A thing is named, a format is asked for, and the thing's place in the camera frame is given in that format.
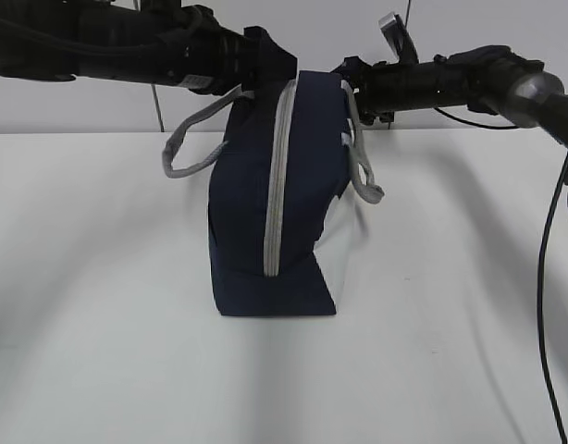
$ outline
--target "navy blue bag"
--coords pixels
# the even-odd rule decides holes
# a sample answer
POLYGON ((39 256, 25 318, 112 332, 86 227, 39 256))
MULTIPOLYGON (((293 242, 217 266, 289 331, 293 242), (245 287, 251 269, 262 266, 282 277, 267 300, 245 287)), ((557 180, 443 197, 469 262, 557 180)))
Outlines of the navy blue bag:
POLYGON ((354 190, 372 204, 383 195, 350 86, 338 74, 303 71, 255 92, 233 90, 187 119, 164 151, 172 178, 214 162, 208 233, 220 313, 334 315, 352 243, 354 190), (232 102, 224 142, 202 163, 174 170, 187 129, 232 102))

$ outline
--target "white surface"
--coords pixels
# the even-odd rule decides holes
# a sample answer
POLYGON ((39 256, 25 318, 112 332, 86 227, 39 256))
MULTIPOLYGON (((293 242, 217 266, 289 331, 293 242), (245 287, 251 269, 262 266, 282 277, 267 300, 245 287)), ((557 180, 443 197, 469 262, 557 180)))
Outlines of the white surface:
MULTIPOLYGON (((192 134, 185 157, 219 140, 192 134)), ((557 442, 534 305, 563 149, 366 140, 387 197, 363 205, 340 313, 256 320, 218 315, 209 172, 165 179, 162 135, 0 136, 0 444, 557 442)), ((568 427, 563 206, 546 315, 568 427)))

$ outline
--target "gray zipper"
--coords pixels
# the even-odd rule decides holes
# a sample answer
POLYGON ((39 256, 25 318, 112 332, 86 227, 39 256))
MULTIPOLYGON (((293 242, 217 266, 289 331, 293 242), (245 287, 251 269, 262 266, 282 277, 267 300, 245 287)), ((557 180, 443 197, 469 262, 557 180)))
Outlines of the gray zipper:
POLYGON ((264 275, 268 277, 277 276, 280 268, 286 166, 295 95, 296 80, 291 80, 282 91, 276 109, 264 235, 264 275))

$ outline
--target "handlebar bag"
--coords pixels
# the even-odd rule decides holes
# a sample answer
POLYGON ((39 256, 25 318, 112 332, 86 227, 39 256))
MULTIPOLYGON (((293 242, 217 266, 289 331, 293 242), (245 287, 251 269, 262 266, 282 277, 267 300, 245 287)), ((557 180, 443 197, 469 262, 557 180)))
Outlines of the handlebar bag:
POLYGON ((371 204, 383 196, 364 152, 352 88, 338 74, 303 71, 258 91, 239 87, 186 119, 163 160, 171 178, 216 162, 208 236, 222 315, 336 313, 355 193, 371 204), (200 164, 173 169, 188 128, 230 103, 224 141, 200 164))

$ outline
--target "gray rope handle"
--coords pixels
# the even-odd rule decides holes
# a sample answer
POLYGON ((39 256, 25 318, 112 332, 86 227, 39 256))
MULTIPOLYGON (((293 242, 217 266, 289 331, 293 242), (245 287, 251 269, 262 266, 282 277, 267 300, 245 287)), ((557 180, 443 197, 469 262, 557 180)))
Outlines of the gray rope handle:
POLYGON ((189 116, 178 126, 178 128, 175 130, 175 132, 173 132, 173 134, 167 141, 165 150, 163 151, 163 169, 165 170, 165 174, 168 178, 187 178, 188 176, 191 176, 192 174, 195 174, 198 171, 201 171, 204 168, 207 168, 214 164, 214 162, 220 156, 220 153, 222 153, 224 147, 227 145, 228 141, 220 143, 217 148, 215 148, 214 151, 210 153, 202 162, 183 169, 173 168, 173 161, 175 160, 175 157, 177 156, 179 150, 181 149, 181 146, 183 145, 183 140, 185 139, 185 135, 187 134, 188 130, 193 125, 204 122, 208 118, 218 113, 218 111, 220 111, 221 109, 226 108, 242 97, 253 99, 255 97, 255 94, 253 91, 243 91, 242 87, 238 86, 234 90, 230 91, 227 95, 216 100, 206 108, 189 116))
POLYGON ((341 143, 348 147, 350 157, 350 179, 356 192, 363 200, 369 204, 378 204, 385 192, 375 182, 375 173, 364 148, 364 135, 362 128, 360 128, 360 115, 358 114, 358 105, 356 104, 354 91, 346 80, 341 81, 341 88, 348 96, 348 107, 354 132, 354 140, 352 140, 349 134, 341 133, 341 143), (362 167, 366 176, 366 183, 363 183, 360 176, 360 167, 362 167))

